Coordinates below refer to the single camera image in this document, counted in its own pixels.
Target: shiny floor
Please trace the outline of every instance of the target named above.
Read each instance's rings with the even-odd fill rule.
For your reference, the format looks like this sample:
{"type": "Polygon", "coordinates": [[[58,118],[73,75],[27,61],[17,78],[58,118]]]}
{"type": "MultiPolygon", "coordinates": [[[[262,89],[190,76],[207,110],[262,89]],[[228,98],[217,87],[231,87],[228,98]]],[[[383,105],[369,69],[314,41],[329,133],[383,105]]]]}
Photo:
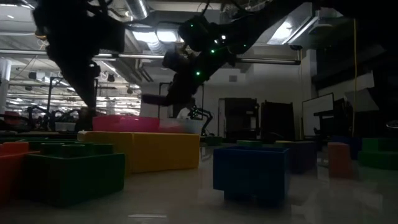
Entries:
{"type": "Polygon", "coordinates": [[[197,170],[133,175],[122,192],[70,208],[14,201],[0,223],[398,223],[398,172],[357,167],[355,180],[329,179],[318,167],[292,175],[281,208],[225,202],[213,190],[212,149],[197,170]]]}

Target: blue box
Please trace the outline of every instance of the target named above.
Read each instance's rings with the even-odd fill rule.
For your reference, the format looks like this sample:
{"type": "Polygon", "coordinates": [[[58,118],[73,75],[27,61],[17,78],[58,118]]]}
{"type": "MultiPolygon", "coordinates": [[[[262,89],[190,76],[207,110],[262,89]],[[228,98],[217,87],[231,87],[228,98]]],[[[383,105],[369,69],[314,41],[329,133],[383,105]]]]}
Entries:
{"type": "Polygon", "coordinates": [[[255,196],[259,202],[284,201],[289,189],[288,149],[235,146],[214,150],[213,188],[224,198],[255,196]]]}

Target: whiteboard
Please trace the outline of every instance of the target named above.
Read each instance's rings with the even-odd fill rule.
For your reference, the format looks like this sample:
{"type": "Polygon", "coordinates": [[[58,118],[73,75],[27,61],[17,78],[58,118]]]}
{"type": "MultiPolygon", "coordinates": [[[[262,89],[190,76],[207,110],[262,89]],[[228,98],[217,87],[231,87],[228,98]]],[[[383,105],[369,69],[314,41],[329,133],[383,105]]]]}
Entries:
{"type": "Polygon", "coordinates": [[[333,110],[333,94],[320,96],[303,102],[304,136],[314,136],[314,128],[320,129],[319,117],[314,113],[333,110]]]}

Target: ceiling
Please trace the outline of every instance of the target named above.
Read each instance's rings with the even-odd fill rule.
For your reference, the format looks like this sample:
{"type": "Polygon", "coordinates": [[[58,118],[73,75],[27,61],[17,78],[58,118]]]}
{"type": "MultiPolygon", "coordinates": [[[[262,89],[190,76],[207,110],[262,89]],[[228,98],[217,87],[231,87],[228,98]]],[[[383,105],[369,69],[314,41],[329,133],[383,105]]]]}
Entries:
{"type": "MultiPolygon", "coordinates": [[[[126,1],[131,0],[114,0],[110,8],[123,16],[127,11],[126,1]]],[[[31,16],[31,10],[28,7],[1,5],[10,2],[18,3],[22,1],[13,0],[6,2],[6,0],[0,0],[0,49],[44,50],[47,43],[38,40],[33,35],[35,24],[31,16]]],[[[152,23],[160,20],[183,22],[198,14],[205,7],[205,4],[201,2],[200,0],[147,1],[151,8],[151,12],[146,20],[152,23]]],[[[245,6],[248,1],[240,1],[240,3],[245,6]]],[[[205,16],[209,21],[220,22],[221,15],[225,12],[226,9],[223,1],[215,0],[210,4],[209,10],[206,12],[205,16]]],[[[111,16],[122,21],[128,21],[130,19],[129,17],[120,18],[115,16],[115,14],[111,14],[111,16]]],[[[241,57],[297,59],[297,53],[288,46],[268,44],[268,41],[281,24],[283,24],[283,21],[265,31],[256,44],[244,55],[241,55],[241,57]]],[[[127,31],[126,33],[125,52],[153,54],[146,42],[138,40],[132,32],[127,31]]],[[[166,47],[172,48],[174,45],[175,44],[171,44],[166,47]]],[[[51,76],[61,77],[61,75],[58,74],[59,68],[57,65],[53,61],[41,57],[20,58],[1,54],[0,57],[8,58],[12,61],[11,87],[9,93],[13,95],[9,95],[9,108],[23,111],[25,106],[18,105],[32,104],[47,106],[46,96],[49,92],[48,80],[46,80],[46,78],[32,80],[28,75],[29,72],[37,72],[39,74],[44,72],[47,78],[51,76]],[[25,90],[27,85],[31,85],[33,89],[29,91],[25,90]]],[[[126,107],[133,108],[132,110],[118,110],[117,113],[127,113],[127,111],[128,113],[137,113],[137,111],[139,111],[139,96],[141,91],[138,88],[134,88],[134,93],[128,94],[127,89],[129,85],[139,87],[139,85],[148,81],[136,70],[136,65],[142,64],[142,69],[150,75],[155,83],[170,82],[174,75],[173,71],[162,68],[160,60],[142,60],[139,62],[135,59],[126,59],[123,63],[126,66],[123,67],[120,66],[121,64],[119,61],[96,61],[96,63],[101,67],[102,71],[99,78],[100,89],[98,91],[98,96],[102,97],[99,98],[100,107],[105,108],[107,104],[109,107],[109,104],[114,103],[114,100],[116,100],[115,108],[119,107],[118,105],[124,109],[126,109],[126,107]],[[114,74],[115,82],[110,83],[107,81],[106,77],[109,74],[114,74]],[[130,101],[134,101],[135,103],[126,106],[130,101]]],[[[237,64],[236,68],[225,66],[219,69],[207,84],[235,85],[235,83],[230,82],[230,75],[237,76],[238,83],[244,83],[246,78],[245,74],[250,66],[250,64],[237,64]]],[[[61,85],[61,87],[56,87],[52,90],[52,94],[57,97],[57,99],[55,101],[53,100],[51,103],[53,106],[52,110],[60,108],[67,108],[69,110],[84,105],[79,97],[74,92],[68,91],[67,88],[66,85],[61,85]]]]}

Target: pink bin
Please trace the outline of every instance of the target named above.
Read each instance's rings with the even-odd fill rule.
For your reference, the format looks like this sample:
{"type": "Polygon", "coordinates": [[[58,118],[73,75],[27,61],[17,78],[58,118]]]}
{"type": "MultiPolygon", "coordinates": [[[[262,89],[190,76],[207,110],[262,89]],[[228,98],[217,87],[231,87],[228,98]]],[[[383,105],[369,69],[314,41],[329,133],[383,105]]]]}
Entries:
{"type": "Polygon", "coordinates": [[[156,133],[159,130],[158,118],[140,116],[106,115],[93,119],[94,131],[156,133]]]}

